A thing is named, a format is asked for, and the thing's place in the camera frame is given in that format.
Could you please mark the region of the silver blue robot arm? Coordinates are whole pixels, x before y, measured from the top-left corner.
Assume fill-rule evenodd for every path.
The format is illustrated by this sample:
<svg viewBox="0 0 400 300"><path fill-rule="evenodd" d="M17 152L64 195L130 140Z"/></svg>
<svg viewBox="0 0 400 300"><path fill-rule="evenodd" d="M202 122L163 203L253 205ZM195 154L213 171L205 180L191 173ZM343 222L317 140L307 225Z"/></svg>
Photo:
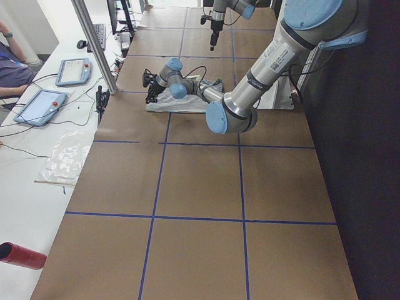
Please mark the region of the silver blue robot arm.
<svg viewBox="0 0 400 300"><path fill-rule="evenodd" d="M208 103L206 123L214 134L246 132L257 122L256 101L300 54L315 47L350 48L366 40L370 5L370 1L286 1L275 38L232 91L223 93L184 77L181 61L173 57L159 74L143 73L146 102L155 103L166 88L176 99L194 94Z"/></svg>
<svg viewBox="0 0 400 300"><path fill-rule="evenodd" d="M238 13L240 17L244 19L250 19L256 8L256 1L247 0L216 0L213 3L212 13L207 16L207 19L211 21L211 38L210 38L210 50L214 51L217 45L219 33L223 30L224 20L227 8Z"/></svg>

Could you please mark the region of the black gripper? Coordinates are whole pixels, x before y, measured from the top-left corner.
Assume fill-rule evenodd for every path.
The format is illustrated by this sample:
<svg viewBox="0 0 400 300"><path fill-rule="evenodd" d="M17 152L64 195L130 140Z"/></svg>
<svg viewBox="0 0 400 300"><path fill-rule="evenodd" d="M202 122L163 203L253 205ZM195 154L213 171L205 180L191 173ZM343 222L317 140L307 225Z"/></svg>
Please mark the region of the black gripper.
<svg viewBox="0 0 400 300"><path fill-rule="evenodd" d="M217 45L219 33L223 30L223 22L222 21L211 21L211 39L210 39L210 51L215 50L215 46Z"/></svg>
<svg viewBox="0 0 400 300"><path fill-rule="evenodd" d="M147 103L156 103L158 101L158 96L163 92L163 87L160 86L156 81L149 84L147 90L147 96L145 101Z"/></svg>

